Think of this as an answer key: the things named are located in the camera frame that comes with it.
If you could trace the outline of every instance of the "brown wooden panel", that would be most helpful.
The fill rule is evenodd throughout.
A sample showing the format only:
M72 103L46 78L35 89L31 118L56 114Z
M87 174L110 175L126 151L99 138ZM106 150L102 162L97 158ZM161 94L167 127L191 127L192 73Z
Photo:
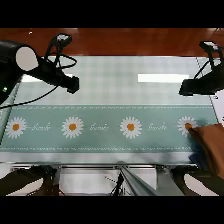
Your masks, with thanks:
M0 28L0 39L27 43L44 55L60 32L72 35L63 51L69 55L206 56L201 40L224 46L223 28Z

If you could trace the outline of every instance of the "dotted line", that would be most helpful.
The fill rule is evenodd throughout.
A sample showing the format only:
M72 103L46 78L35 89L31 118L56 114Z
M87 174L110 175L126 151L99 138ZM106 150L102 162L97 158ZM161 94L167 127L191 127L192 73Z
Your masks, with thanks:
M122 107L122 106L118 106L118 107L110 107L110 106L102 106L102 107L92 107L92 106L88 106L88 107L81 107L81 106L77 106L77 107L73 107L73 106L36 106L36 107L14 107L13 109L15 110L37 110L37 109L81 109L81 110L85 110L85 109L207 109L207 108L210 108L212 109L213 107L212 106L155 106L155 107Z
M10 148L0 147L0 150L20 150L20 151L146 151L146 150L191 150L191 147L171 147L171 148Z

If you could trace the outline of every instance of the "daisy print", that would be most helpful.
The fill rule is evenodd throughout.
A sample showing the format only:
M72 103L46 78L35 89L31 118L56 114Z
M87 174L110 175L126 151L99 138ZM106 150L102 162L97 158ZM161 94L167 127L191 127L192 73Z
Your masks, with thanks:
M126 117L126 119L123 119L120 127L120 131L123 132L123 135L130 139L139 136L141 134L140 131L142 130L140 121L134 117Z
M17 138L23 134L27 128L26 121L22 117L14 117L8 122L5 132L8 138Z
M83 130L83 126L83 121L78 117L69 117L65 122L63 122L63 135L65 135L66 138L75 138L82 134L81 131Z
M182 117L181 119L179 119L178 121L178 130L180 132L182 132L182 135L184 135L185 137L187 137L189 131L188 129L190 128L196 128L198 127L196 121L194 120L194 118L190 118L190 117Z

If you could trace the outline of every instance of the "white flower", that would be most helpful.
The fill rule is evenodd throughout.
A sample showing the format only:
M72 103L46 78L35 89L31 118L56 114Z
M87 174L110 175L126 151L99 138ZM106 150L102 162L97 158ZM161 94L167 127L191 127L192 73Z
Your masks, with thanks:
M81 130L83 130L83 126L83 121L78 117L69 117L65 122L63 122L63 135L66 135L66 138L75 138L76 136L82 134Z
M134 117L123 119L120 127L120 131L123 131L123 135L126 135L126 138L135 138L141 134L140 130L142 130L140 121Z
M8 138L17 138L23 134L23 131L26 130L26 121L22 117L14 117L8 122L5 132L8 135Z
M181 119L179 119L178 121L178 130L182 132L182 135L184 135L185 137L187 137L189 131L189 128L196 128L198 125L196 123L196 121L194 120L194 118L190 118L190 117L182 117Z

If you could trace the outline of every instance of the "yellow flower center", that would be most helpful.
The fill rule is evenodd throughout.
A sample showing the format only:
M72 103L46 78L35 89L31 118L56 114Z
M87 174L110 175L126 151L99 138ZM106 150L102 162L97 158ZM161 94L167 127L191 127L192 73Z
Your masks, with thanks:
M128 130L133 131L135 129L135 126L133 124L128 124Z
M76 124L70 124L70 125L69 125L69 129L70 129L71 131L74 131L74 130L76 129Z
M17 131L17 130L19 130L19 124L14 124L14 125L12 126L12 130L13 130L13 131Z
M188 129L190 129L190 128L192 128L192 124L190 124L190 123L186 123L185 124L185 128L188 130Z

